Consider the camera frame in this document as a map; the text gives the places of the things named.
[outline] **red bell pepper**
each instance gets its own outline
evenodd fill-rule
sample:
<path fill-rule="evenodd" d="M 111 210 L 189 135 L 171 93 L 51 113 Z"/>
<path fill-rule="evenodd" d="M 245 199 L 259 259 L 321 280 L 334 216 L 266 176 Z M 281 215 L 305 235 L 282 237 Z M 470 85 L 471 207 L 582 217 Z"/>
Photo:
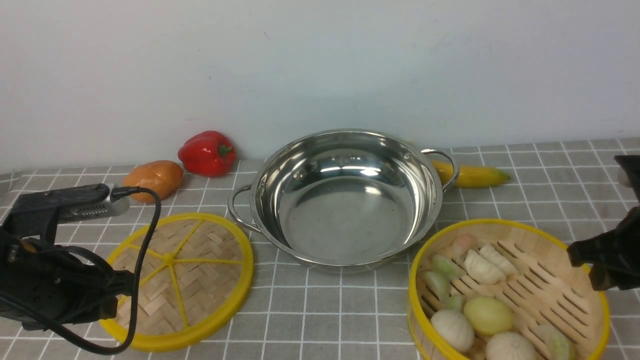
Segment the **red bell pepper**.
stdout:
<path fill-rule="evenodd" d="M 204 131 L 187 140 L 178 151 L 178 159 L 191 173 L 216 177 L 231 171 L 236 149 L 217 131 Z"/>

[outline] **white wall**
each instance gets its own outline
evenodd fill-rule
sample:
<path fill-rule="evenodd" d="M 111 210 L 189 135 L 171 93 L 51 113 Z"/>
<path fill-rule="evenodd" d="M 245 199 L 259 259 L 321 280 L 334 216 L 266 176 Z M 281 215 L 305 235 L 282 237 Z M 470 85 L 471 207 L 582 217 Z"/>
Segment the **white wall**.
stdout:
<path fill-rule="evenodd" d="M 452 147 L 640 135 L 638 0 L 0 3 L 0 172 L 266 157 L 364 127 Z"/>

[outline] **power cord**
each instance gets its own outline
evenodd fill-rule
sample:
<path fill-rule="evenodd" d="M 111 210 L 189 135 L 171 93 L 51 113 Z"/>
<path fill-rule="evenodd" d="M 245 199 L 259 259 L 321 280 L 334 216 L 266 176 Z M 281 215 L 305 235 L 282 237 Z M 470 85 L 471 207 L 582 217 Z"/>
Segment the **power cord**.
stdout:
<path fill-rule="evenodd" d="M 39 313 L 38 311 L 35 311 L 30 307 L 23 306 L 22 302 L 19 299 L 16 299 L 15 297 L 11 296 L 8 293 L 5 293 L 2 290 L 0 290 L 0 298 L 2 298 L 2 300 L 9 306 L 22 311 L 25 315 L 28 315 L 36 322 L 47 327 L 49 330 L 60 335 L 63 339 L 69 341 L 70 343 L 83 350 L 92 352 L 94 354 L 106 356 L 119 354 L 126 350 L 129 345 L 131 345 L 133 337 L 136 334 L 136 325 L 138 323 L 138 287 L 140 286 L 140 273 L 142 273 L 142 264 L 145 259 L 145 254 L 147 253 L 149 243 L 151 242 L 151 237 L 156 231 L 158 220 L 160 220 L 161 210 L 161 200 L 158 194 L 156 194 L 156 192 L 151 189 L 141 188 L 139 186 L 123 186 L 114 188 L 111 192 L 111 200 L 116 201 L 118 199 L 121 199 L 122 197 L 129 196 L 134 193 L 147 193 L 153 196 L 156 208 L 154 210 L 154 216 L 151 219 L 151 223 L 149 223 L 147 234 L 145 235 L 145 238 L 140 245 L 140 252 L 138 253 L 138 259 L 136 260 L 136 266 L 133 272 L 133 289 L 131 289 L 131 317 L 129 320 L 129 330 L 127 332 L 127 337 L 124 339 L 122 344 L 115 347 L 103 347 L 98 344 L 92 343 L 91 341 L 85 340 L 84 338 L 80 337 L 71 330 L 68 330 L 62 324 L 56 323 L 55 321 L 49 319 L 42 313 Z"/>

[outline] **pot handle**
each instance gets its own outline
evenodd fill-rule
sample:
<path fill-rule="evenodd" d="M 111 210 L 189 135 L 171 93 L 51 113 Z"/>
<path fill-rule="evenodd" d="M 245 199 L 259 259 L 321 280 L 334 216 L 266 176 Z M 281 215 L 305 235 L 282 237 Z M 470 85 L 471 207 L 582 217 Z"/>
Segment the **pot handle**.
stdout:
<path fill-rule="evenodd" d="M 449 162 L 451 163 L 451 167 L 453 168 L 453 175 L 446 184 L 442 185 L 442 192 L 447 192 L 447 190 L 456 182 L 456 180 L 458 180 L 458 176 L 460 176 L 460 167 L 458 166 L 458 163 L 456 162 L 456 160 L 453 160 L 453 157 L 449 155 L 449 153 L 440 149 L 424 149 L 421 151 L 421 153 L 425 155 L 438 154 L 444 156 L 445 158 L 447 158 L 447 160 L 449 160 Z"/>
<path fill-rule="evenodd" d="M 234 221 L 237 222 L 240 226 L 244 227 L 245 229 L 262 234 L 262 231 L 260 231 L 260 229 L 254 223 L 243 220 L 240 217 L 240 214 L 238 214 L 234 204 L 234 202 L 236 201 L 236 197 L 241 192 L 245 192 L 248 190 L 251 190 L 251 185 L 244 185 L 231 191 L 231 194 L 229 194 L 229 198 L 227 199 L 227 209 L 229 210 L 229 214 L 231 214 L 231 217 L 234 219 Z"/>

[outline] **stainless steel pot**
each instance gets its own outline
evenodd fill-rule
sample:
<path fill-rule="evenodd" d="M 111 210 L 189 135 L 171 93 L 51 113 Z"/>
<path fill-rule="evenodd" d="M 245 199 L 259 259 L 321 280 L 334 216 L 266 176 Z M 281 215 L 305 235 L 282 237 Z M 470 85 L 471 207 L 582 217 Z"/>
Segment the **stainless steel pot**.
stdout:
<path fill-rule="evenodd" d="M 424 154 L 451 162 L 448 183 L 441 184 Z M 357 272 L 390 261 L 423 238 L 458 174 L 441 150 L 416 151 L 373 131 L 324 131 L 282 147 L 252 184 L 232 191 L 227 206 L 238 224 L 300 263 Z M 238 194 L 249 190 L 255 223 L 234 207 Z"/>

